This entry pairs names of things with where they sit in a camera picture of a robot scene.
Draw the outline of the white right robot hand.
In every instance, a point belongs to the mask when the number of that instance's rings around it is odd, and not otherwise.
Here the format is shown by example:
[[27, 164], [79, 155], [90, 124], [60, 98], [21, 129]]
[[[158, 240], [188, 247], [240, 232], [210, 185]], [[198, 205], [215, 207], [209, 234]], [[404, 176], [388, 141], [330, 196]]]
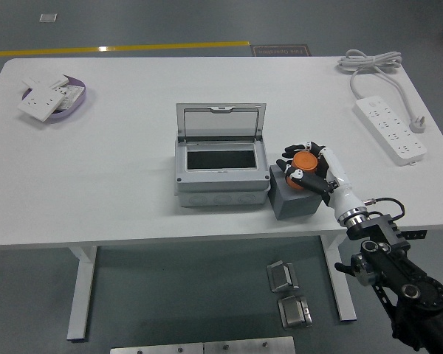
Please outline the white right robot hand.
[[[294, 165], [294, 156], [300, 152], [309, 152], [317, 159], [319, 166], [315, 173], [303, 172]], [[330, 148], [306, 142], [286, 147], [282, 156], [276, 164], [286, 180], [320, 195], [325, 205], [334, 210], [334, 216], [341, 226], [345, 226], [350, 218], [367, 218], [364, 202], [354, 194], [345, 170]]]

